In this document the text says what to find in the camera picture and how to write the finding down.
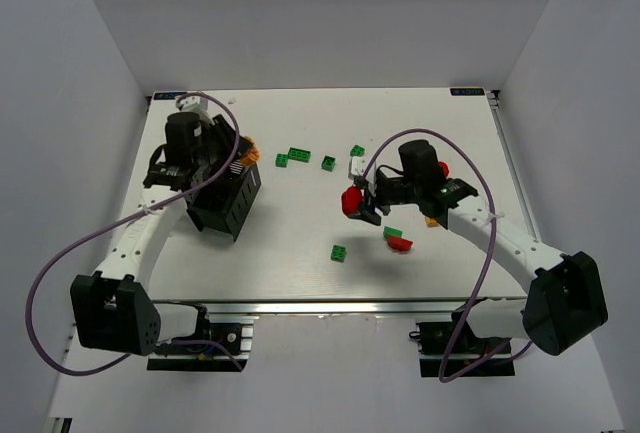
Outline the red round lego piece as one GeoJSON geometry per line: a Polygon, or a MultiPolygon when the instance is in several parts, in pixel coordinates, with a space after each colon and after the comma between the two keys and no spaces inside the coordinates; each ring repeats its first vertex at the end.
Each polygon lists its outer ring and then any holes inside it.
{"type": "Polygon", "coordinates": [[[355,185],[348,187],[341,195],[341,209],[345,216],[351,217],[360,211],[363,201],[362,191],[355,185]]]}

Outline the yellow flower lego piece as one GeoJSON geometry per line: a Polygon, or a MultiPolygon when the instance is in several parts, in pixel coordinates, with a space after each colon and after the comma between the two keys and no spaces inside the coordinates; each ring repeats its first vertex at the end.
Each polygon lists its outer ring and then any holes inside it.
{"type": "Polygon", "coordinates": [[[245,167],[250,167],[251,165],[257,163],[260,159],[260,152],[253,141],[252,138],[246,137],[247,141],[250,143],[250,148],[247,152],[240,158],[240,163],[245,167]]]}

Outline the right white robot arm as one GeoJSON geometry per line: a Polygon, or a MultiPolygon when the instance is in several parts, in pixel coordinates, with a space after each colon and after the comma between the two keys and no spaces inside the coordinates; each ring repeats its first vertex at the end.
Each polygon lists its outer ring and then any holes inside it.
{"type": "Polygon", "coordinates": [[[464,334],[529,340],[557,356],[607,322],[599,270],[591,256],[566,254],[498,217],[487,195],[447,176],[428,141],[409,141],[398,153],[402,168],[392,177],[361,157],[350,159],[353,184],[341,196],[342,211],[378,226],[391,207],[415,205],[489,254],[519,284],[523,299],[476,299],[454,313],[452,320],[464,334]]]}

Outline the green slope lego brick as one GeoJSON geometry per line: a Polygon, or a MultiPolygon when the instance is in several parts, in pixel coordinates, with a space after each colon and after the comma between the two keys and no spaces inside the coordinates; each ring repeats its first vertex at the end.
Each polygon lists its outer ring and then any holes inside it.
{"type": "Polygon", "coordinates": [[[383,237],[385,239],[387,239],[390,236],[395,236],[395,237],[401,237],[403,235],[403,231],[393,228],[393,227],[389,227],[389,226],[385,226],[383,228],[383,237]]]}

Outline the green lego brick upper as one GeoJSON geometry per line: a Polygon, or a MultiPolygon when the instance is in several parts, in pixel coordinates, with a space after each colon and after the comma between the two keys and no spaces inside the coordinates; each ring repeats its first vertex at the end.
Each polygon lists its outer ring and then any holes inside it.
{"type": "Polygon", "coordinates": [[[350,150],[351,157],[363,157],[365,154],[365,148],[360,145],[354,145],[350,150]]]}

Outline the red arched lego brick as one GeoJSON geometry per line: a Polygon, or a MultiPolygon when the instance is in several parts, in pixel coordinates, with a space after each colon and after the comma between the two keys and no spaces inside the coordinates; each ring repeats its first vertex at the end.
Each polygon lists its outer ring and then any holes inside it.
{"type": "Polygon", "coordinates": [[[445,178],[448,178],[448,177],[449,177],[449,174],[450,174],[450,170],[449,170],[448,165],[447,165],[445,162],[440,161],[440,162],[439,162],[439,166],[440,166],[440,168],[441,168],[441,170],[442,170],[442,172],[443,172],[443,174],[444,174],[444,177],[445,177],[445,178]]]}

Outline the dark green lego brick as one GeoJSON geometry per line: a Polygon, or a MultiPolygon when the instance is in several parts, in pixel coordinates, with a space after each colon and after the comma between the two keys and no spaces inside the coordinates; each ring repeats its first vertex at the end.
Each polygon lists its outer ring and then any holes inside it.
{"type": "Polygon", "coordinates": [[[324,171],[333,171],[335,168],[336,159],[332,156],[326,155],[321,162],[321,169],[324,171]]]}

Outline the green lego brick lower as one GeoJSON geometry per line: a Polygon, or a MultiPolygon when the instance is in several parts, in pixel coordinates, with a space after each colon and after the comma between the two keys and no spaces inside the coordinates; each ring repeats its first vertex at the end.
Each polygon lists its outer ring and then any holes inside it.
{"type": "Polygon", "coordinates": [[[341,245],[334,245],[331,249],[330,259],[342,263],[346,258],[346,248],[341,245]]]}

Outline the left corner label sticker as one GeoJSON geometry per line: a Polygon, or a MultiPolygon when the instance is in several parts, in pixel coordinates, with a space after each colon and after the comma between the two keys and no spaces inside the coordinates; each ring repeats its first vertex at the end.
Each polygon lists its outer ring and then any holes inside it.
{"type": "Polygon", "coordinates": [[[152,99],[154,101],[169,101],[176,100],[186,94],[185,91],[168,91],[168,92],[155,92],[152,99]]]}

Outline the corner label sticker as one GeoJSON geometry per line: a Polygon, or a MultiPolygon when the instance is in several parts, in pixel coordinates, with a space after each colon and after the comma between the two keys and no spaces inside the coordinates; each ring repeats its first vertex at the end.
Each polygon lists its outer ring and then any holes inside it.
{"type": "Polygon", "coordinates": [[[452,96],[484,96],[483,88],[476,87],[451,87],[449,92],[452,96]]]}
{"type": "Polygon", "coordinates": [[[168,91],[168,92],[155,92],[152,99],[154,101],[169,101],[176,100],[186,94],[185,91],[168,91]]]}

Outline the green long lego brick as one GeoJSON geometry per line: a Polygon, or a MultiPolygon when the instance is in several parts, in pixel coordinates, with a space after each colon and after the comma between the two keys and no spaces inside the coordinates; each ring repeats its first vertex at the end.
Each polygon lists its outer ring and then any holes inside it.
{"type": "Polygon", "coordinates": [[[288,151],[288,158],[292,161],[308,163],[311,158],[311,152],[309,150],[290,147],[288,151]]]}

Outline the green square lego brick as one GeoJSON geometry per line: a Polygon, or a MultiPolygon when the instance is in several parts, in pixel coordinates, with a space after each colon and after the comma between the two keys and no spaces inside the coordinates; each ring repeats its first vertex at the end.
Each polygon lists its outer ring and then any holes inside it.
{"type": "Polygon", "coordinates": [[[278,153],[275,158],[275,166],[279,168],[286,168],[288,160],[289,158],[287,154],[278,153]]]}

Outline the right corner label sticker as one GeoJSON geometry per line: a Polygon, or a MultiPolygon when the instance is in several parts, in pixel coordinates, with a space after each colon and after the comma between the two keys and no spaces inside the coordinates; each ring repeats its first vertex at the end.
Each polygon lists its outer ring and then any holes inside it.
{"type": "Polygon", "coordinates": [[[476,87],[451,87],[449,92],[452,96],[484,96],[483,88],[476,87]]]}

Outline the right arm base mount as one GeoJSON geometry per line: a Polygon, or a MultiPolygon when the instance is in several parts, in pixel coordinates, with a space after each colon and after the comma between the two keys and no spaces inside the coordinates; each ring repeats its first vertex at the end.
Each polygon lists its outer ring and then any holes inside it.
{"type": "MultiPolygon", "coordinates": [[[[430,315],[426,320],[417,321],[414,329],[408,333],[408,339],[418,348],[422,378],[438,378],[441,360],[462,310],[460,306],[451,312],[430,315]]],[[[499,337],[479,338],[465,325],[449,356],[444,375],[449,377],[487,356],[501,341],[499,337]]],[[[515,367],[509,360],[511,353],[511,344],[507,344],[486,363],[465,373],[464,377],[513,377],[515,367]]]]}

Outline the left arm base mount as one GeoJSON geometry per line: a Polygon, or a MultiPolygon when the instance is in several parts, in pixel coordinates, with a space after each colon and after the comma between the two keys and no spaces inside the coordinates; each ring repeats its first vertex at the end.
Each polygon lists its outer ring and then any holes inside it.
{"type": "Polygon", "coordinates": [[[147,357],[153,372],[234,372],[248,362],[247,323],[212,316],[203,304],[160,302],[159,338],[147,357]]]}

